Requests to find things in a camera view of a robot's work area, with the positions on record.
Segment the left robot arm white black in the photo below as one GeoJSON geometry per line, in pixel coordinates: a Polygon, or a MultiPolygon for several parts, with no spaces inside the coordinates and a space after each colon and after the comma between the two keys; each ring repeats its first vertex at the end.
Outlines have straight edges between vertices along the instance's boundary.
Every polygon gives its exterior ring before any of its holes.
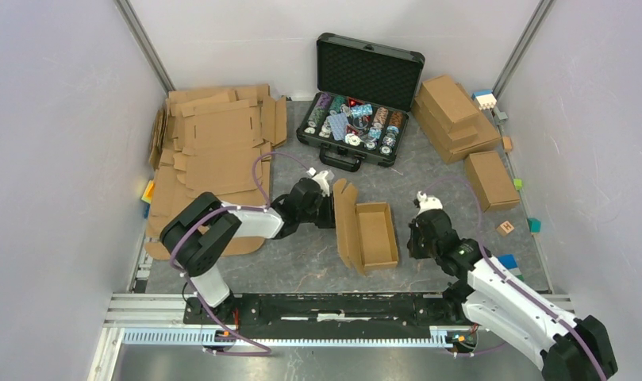
{"type": "Polygon", "coordinates": [[[269,206],[232,204],[205,192],[163,228],[161,244],[197,291],[212,322],[224,323],[233,315],[231,290],[216,267],[230,242],[241,237],[283,239],[302,224],[334,228],[332,179],[331,171],[303,177],[269,206]]]}

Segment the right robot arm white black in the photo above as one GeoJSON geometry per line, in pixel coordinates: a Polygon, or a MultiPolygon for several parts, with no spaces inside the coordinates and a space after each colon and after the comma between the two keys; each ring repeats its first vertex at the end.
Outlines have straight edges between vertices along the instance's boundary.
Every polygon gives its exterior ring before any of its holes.
{"type": "Polygon", "coordinates": [[[409,223],[409,254],[433,259],[457,280],[445,292],[444,317],[489,329],[540,371],[545,380],[607,380],[618,371],[606,327],[576,317],[513,275],[478,241],[460,238],[442,209],[409,223]]]}

